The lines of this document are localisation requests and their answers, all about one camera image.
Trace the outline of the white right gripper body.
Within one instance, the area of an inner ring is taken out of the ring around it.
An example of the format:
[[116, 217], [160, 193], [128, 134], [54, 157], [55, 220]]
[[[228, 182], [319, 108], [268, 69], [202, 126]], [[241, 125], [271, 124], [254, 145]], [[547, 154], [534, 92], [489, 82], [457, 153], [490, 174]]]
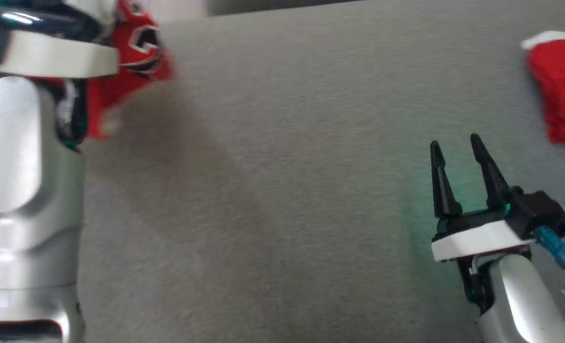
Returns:
[[521, 239], [506, 223], [508, 209], [506, 205], [440, 219], [432, 239], [434, 260], [446, 262], [534, 243], [533, 238]]

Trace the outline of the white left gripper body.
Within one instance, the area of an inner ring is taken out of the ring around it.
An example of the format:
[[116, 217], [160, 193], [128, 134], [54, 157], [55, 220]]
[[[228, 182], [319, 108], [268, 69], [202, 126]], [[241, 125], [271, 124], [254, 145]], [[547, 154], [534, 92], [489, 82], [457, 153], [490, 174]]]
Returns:
[[0, 72], [37, 78], [114, 75], [114, 0], [0, 0]]

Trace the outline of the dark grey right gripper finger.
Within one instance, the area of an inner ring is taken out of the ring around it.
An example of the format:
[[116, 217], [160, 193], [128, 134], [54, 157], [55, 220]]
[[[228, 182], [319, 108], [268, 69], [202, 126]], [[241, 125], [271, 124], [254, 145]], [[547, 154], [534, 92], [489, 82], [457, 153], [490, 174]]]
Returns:
[[480, 135], [471, 134], [471, 146], [476, 162], [482, 169], [487, 193], [487, 207], [489, 209], [505, 207], [508, 203], [506, 194], [508, 193], [509, 185], [498, 169], [497, 163], [489, 154]]
[[456, 201], [447, 173], [446, 161], [438, 141], [432, 141], [432, 193], [435, 217], [439, 219], [458, 217], [462, 207]]

